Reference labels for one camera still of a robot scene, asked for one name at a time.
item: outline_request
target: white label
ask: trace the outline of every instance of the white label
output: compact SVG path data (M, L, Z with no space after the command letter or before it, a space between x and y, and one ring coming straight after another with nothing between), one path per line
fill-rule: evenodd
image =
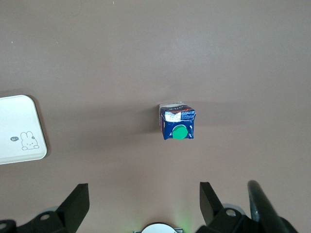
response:
M165 120L168 122L179 122L181 120L181 112L180 113L165 113Z

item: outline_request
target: white rounded rectangular object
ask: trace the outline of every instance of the white rounded rectangular object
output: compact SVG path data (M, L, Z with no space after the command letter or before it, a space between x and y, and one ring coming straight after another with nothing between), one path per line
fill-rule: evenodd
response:
M0 98L0 164L42 159L47 147L34 101L28 96Z

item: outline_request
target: green bottle cap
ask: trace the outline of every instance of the green bottle cap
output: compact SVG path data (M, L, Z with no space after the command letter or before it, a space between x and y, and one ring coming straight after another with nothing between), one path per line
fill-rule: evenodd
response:
M173 129L173 138L182 140L188 135L188 130L184 125L177 125Z

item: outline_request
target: bunny drawing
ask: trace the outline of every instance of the bunny drawing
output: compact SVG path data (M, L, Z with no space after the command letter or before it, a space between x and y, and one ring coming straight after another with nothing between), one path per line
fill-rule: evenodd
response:
M22 150L32 150L32 149L38 149L38 142L35 139L32 132L28 131L27 133L22 132L20 134L21 137L21 144L22 144Z

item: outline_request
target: white round object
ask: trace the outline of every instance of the white round object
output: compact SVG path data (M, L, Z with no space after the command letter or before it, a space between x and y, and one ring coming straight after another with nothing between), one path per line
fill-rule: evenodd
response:
M177 233L172 227L163 223L155 223L146 227L141 233Z

